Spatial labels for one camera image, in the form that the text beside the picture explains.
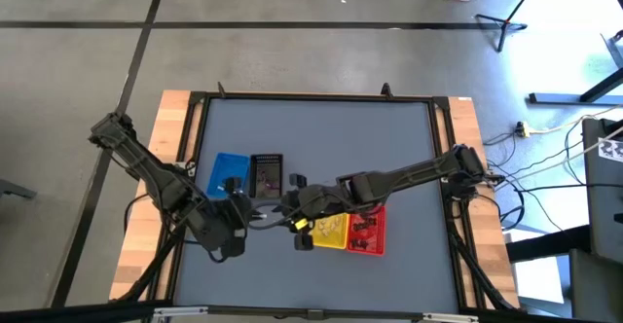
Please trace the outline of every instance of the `wooden board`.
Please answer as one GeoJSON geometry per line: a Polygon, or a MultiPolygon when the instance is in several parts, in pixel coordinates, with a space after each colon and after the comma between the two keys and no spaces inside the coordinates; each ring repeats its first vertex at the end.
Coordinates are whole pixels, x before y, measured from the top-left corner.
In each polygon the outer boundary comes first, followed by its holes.
{"type": "MultiPolygon", "coordinates": [[[[165,90],[161,100],[152,137],[149,143],[149,150],[163,162],[174,162],[179,141],[181,138],[182,127],[186,117],[188,90],[165,90]]],[[[476,120],[476,113],[470,98],[450,98],[451,113],[455,137],[457,142],[474,147],[482,162],[486,161],[485,150],[482,145],[480,129],[476,120]]],[[[200,111],[197,110],[193,115],[192,127],[196,127],[199,122],[200,111]]],[[[444,150],[447,150],[448,141],[445,137],[443,116],[438,110],[440,132],[444,133],[441,137],[444,150]]],[[[191,129],[186,159],[192,152],[192,147],[197,139],[197,130],[191,129]]],[[[144,186],[139,184],[137,195],[144,193],[144,186]]],[[[479,187],[479,193],[493,197],[491,190],[479,187]]],[[[494,286],[502,293],[504,298],[514,306],[519,306],[515,283],[511,273],[508,255],[501,233],[501,227],[497,218],[497,209],[488,200],[475,199],[469,206],[472,231],[476,244],[478,262],[487,273],[494,286]]],[[[131,210],[128,232],[122,246],[117,272],[113,280],[110,298],[122,296],[131,284],[149,265],[156,252],[156,246],[160,234],[160,215],[148,198],[137,202],[131,210]]],[[[169,263],[165,264],[160,278],[158,298],[164,297],[164,288],[168,280],[169,263]]],[[[471,276],[467,266],[462,266],[463,283],[465,294],[469,306],[475,306],[475,297],[471,276]]]]}

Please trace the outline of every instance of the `red box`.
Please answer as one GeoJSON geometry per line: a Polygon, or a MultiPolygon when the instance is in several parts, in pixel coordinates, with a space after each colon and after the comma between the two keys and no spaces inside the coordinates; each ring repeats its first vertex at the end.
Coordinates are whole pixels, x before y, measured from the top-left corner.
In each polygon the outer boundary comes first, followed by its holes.
{"type": "Polygon", "coordinates": [[[374,215],[351,214],[348,222],[347,250],[382,256],[385,253],[385,206],[374,215]]]}

